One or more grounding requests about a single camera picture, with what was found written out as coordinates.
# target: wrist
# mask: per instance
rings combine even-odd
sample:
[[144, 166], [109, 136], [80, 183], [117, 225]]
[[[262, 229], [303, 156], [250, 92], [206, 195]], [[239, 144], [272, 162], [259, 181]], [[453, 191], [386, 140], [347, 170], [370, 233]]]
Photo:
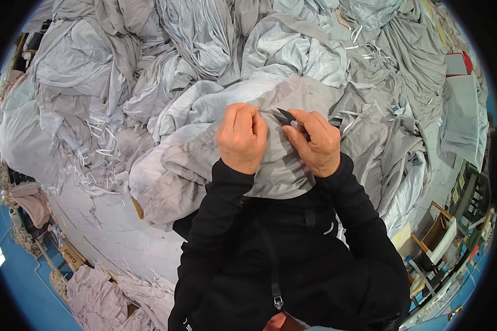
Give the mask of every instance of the wrist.
[[329, 162], [326, 166], [319, 167], [313, 174], [319, 178], [326, 178], [337, 172], [341, 163], [341, 158], [338, 157], [336, 160]]

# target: person's right hand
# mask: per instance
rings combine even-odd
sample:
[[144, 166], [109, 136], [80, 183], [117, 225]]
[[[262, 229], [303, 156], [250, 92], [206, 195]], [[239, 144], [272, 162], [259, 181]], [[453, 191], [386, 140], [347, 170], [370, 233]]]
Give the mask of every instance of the person's right hand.
[[[317, 177], [328, 177], [337, 171], [341, 162], [341, 132], [318, 112], [306, 113], [288, 109], [298, 122], [298, 129], [283, 126], [282, 130], [296, 148], [307, 167]], [[307, 131], [311, 141], [304, 136]]]

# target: finger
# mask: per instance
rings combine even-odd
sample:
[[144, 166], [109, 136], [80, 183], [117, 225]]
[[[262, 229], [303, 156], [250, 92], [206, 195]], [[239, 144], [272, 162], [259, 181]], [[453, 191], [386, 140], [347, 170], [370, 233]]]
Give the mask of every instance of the finger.
[[310, 114], [316, 117], [324, 129], [328, 131], [333, 130], [334, 127], [318, 111], [312, 111]]
[[293, 128], [292, 126], [283, 126], [282, 130], [285, 132], [285, 134], [287, 135], [287, 139], [289, 139], [289, 141], [296, 148], [298, 154], [300, 154], [301, 157], [305, 157], [311, 153], [311, 149], [307, 144], [307, 140], [300, 131]]
[[263, 142], [267, 140], [267, 122], [257, 111], [254, 116], [252, 116], [252, 133], [256, 136], [258, 142]]
[[315, 116], [308, 114], [301, 109], [288, 109], [287, 111], [295, 117], [298, 124], [301, 124], [305, 128], [311, 137], [311, 141], [313, 141], [313, 139], [315, 139], [315, 141], [323, 139], [325, 129]]
[[233, 130], [238, 111], [243, 109], [246, 105], [246, 103], [238, 102], [232, 103], [231, 105], [227, 106], [225, 109], [225, 117], [223, 118], [222, 126], [227, 130]]
[[234, 131], [242, 132], [248, 137], [252, 136], [252, 114], [246, 107], [237, 112]]

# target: pink fabric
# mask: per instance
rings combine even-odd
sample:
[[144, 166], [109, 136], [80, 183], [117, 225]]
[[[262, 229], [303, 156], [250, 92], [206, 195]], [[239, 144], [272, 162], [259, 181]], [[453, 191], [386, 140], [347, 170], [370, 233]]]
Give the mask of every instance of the pink fabric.
[[33, 225], [40, 229], [51, 215], [46, 193], [36, 183], [23, 183], [11, 190], [13, 200], [30, 216]]

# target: fabric pile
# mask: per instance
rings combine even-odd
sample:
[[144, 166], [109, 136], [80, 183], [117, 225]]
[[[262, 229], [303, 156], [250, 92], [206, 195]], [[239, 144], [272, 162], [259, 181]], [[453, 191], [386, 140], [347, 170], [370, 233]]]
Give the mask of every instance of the fabric pile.
[[311, 189], [272, 114], [316, 110], [397, 233], [429, 188], [422, 128], [442, 114], [446, 47], [467, 46], [425, 0], [59, 0], [52, 18], [3, 104], [0, 149], [53, 194], [65, 176], [90, 195], [129, 188], [165, 231], [199, 208], [224, 110], [246, 102], [269, 126], [248, 196]]
[[30, 216], [33, 225], [41, 229], [50, 219], [51, 208], [46, 193], [34, 182], [26, 182], [11, 189], [11, 197]]
[[[174, 290], [167, 280], [151, 285], [132, 272], [111, 282], [99, 265], [81, 266], [66, 288], [72, 315], [86, 331], [166, 331]], [[139, 308], [128, 316], [133, 302]]]

